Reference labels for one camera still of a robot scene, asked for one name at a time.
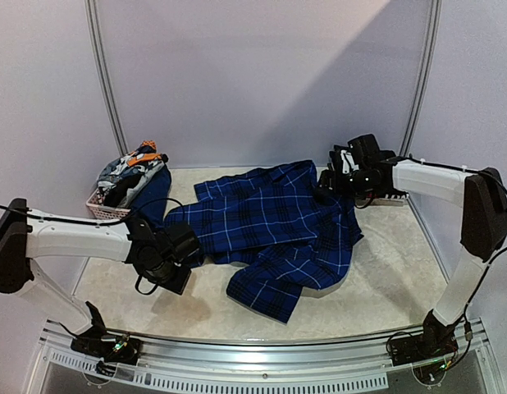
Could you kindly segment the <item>blue plaid garment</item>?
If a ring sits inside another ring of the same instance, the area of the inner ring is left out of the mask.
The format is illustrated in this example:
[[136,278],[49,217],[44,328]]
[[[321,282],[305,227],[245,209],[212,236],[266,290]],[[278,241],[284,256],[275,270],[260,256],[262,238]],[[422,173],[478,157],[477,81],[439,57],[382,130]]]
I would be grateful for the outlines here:
[[320,190],[311,160],[204,181],[194,192],[196,202],[170,210],[165,226],[191,226],[198,263],[243,263],[227,295],[281,323],[303,289],[325,290],[345,279],[363,238],[354,202]]

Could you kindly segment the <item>red black plaid shirt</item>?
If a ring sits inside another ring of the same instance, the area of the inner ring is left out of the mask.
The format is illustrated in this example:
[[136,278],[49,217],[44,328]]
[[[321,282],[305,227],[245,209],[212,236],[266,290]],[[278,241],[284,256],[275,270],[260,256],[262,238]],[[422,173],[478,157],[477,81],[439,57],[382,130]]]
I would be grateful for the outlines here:
[[405,192],[378,195],[374,199],[376,205],[403,206],[407,203],[409,194]]

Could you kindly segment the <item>left aluminium frame post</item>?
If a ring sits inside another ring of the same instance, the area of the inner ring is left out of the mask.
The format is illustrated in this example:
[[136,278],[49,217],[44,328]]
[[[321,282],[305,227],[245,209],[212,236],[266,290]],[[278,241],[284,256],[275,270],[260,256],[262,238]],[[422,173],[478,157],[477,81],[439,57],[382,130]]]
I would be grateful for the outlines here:
[[112,129],[117,151],[120,155],[122,155],[127,152],[128,148],[126,137],[121,125],[121,119],[116,107],[116,100],[113,93],[112,82],[103,46],[103,37],[98,13],[98,2],[94,0],[85,0],[84,5],[95,66],[98,74],[98,81],[107,110],[108,121]]

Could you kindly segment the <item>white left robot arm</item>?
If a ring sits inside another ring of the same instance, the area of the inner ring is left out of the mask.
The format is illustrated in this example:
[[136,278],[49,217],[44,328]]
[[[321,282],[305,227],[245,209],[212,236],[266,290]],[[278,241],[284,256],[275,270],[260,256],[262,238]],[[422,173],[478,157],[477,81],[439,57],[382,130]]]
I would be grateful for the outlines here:
[[98,309],[66,293],[36,260],[85,257],[122,262],[133,266],[139,280],[180,295],[191,274],[189,261],[200,248],[187,222],[154,229],[136,213],[112,220],[58,216],[31,209],[21,198],[0,210],[0,293],[40,308],[80,336],[96,356],[113,348]]

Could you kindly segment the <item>solid navy blue garment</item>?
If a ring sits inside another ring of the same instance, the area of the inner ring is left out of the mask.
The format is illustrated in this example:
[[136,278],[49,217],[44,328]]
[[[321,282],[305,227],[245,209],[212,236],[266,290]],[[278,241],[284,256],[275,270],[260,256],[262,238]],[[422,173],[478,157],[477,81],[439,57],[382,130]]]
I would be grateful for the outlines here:
[[130,205],[130,211],[144,219],[152,229],[162,227],[170,189],[171,173],[164,167],[139,192]]

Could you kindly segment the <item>camouflage orange garment pile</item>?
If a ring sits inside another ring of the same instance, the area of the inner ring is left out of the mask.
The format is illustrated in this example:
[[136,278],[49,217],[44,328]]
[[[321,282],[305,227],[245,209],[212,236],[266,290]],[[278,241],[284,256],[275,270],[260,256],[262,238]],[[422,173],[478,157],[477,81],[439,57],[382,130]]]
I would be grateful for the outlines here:
[[169,157],[159,153],[153,140],[145,140],[132,152],[111,161],[97,179],[100,205],[128,208],[148,183],[164,168]]

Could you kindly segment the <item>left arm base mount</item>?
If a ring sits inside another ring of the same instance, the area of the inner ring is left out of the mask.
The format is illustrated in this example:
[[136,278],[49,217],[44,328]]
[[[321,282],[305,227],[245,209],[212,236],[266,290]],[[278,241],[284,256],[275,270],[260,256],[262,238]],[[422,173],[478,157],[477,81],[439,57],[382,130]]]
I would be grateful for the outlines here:
[[104,363],[136,365],[143,342],[125,334],[110,334],[104,328],[92,327],[71,342],[75,352],[102,359]]

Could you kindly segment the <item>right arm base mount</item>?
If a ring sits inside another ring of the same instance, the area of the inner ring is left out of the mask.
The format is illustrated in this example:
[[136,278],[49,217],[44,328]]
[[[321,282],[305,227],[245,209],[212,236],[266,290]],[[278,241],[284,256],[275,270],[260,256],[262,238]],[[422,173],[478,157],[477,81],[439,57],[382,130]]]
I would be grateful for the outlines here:
[[438,360],[440,357],[452,354],[448,361],[444,361],[439,367],[442,370],[449,370],[466,356],[473,339],[473,332],[468,330],[464,334],[467,346],[463,354],[458,357],[458,342],[454,335],[442,342],[430,345],[423,334],[413,335],[410,332],[395,332],[386,341],[386,352],[390,356],[394,366],[412,364],[423,360]]

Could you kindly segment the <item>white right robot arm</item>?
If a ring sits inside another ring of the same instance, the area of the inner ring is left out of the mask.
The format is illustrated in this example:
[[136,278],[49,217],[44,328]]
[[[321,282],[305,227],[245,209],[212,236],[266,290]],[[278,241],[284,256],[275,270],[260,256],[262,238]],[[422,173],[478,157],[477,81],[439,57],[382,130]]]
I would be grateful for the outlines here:
[[507,190],[499,172],[493,167],[473,170],[399,156],[380,149],[372,134],[334,146],[329,157],[319,178],[324,195],[372,200],[418,194],[461,208],[458,266],[415,341],[421,357],[433,357],[465,318],[490,266],[507,251]]

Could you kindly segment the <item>aluminium front rail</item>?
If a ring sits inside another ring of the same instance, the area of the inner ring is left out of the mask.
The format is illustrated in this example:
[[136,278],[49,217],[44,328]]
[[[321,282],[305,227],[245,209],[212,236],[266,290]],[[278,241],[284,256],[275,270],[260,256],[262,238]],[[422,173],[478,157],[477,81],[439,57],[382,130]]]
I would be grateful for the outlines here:
[[48,322],[28,384],[30,393],[501,393],[480,320],[473,339],[458,335],[459,363],[428,383],[411,364],[394,365],[388,332],[296,343],[196,341],[143,337],[135,366],[111,377],[95,358],[71,350],[70,337]]

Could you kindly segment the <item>right aluminium frame post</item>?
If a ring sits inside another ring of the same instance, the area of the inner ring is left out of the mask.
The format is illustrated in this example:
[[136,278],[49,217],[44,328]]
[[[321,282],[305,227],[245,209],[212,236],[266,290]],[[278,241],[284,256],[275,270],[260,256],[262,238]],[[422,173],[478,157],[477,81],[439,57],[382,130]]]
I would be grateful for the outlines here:
[[413,102],[409,112],[409,118],[400,145],[400,154],[407,155],[413,143],[414,133],[422,111],[423,100],[427,91],[429,76],[432,68],[432,61],[436,47],[439,22],[441,18],[441,0],[430,1],[430,8],[427,17],[427,28],[422,47],[422,56],[418,69],[417,82],[413,96]]

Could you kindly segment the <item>aluminium frame post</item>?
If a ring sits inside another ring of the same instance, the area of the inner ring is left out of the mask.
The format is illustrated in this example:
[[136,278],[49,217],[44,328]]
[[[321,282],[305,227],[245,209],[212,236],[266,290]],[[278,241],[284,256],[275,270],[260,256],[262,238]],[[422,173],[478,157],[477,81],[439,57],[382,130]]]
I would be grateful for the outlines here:
[[422,47],[422,56],[418,69],[417,82],[413,96],[413,102],[409,112],[409,118],[400,145],[400,154],[407,155],[413,143],[414,133],[422,111],[423,100],[427,91],[429,76],[432,68],[432,61],[436,47],[439,22],[441,18],[441,0],[430,1],[430,8],[427,17],[427,28]]
[[108,121],[112,129],[117,151],[120,155],[122,155],[127,152],[128,148],[126,137],[121,125],[121,119],[116,107],[116,100],[113,93],[112,82],[103,46],[103,37],[98,13],[98,2],[94,0],[85,0],[84,5],[95,66],[98,74],[98,81],[107,110]]

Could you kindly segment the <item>black t-shirt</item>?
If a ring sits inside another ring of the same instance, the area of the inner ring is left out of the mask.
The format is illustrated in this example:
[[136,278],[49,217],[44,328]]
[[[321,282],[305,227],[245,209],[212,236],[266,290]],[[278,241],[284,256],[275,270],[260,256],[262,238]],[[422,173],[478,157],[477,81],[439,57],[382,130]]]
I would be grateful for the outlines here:
[[340,151],[342,149],[350,151],[347,146],[334,144],[332,150],[329,152],[330,162],[333,166],[341,166]]

